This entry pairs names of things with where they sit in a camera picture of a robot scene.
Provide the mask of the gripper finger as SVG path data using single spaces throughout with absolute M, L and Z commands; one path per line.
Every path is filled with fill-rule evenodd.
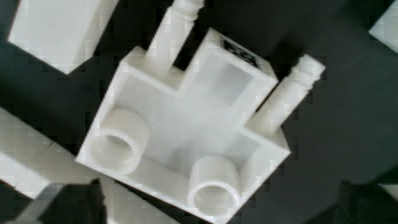
M 50 214 L 52 204 L 60 195 L 62 188 L 64 184 L 60 183 L 50 184 L 44 187 L 11 224 L 46 224 L 46 215 Z

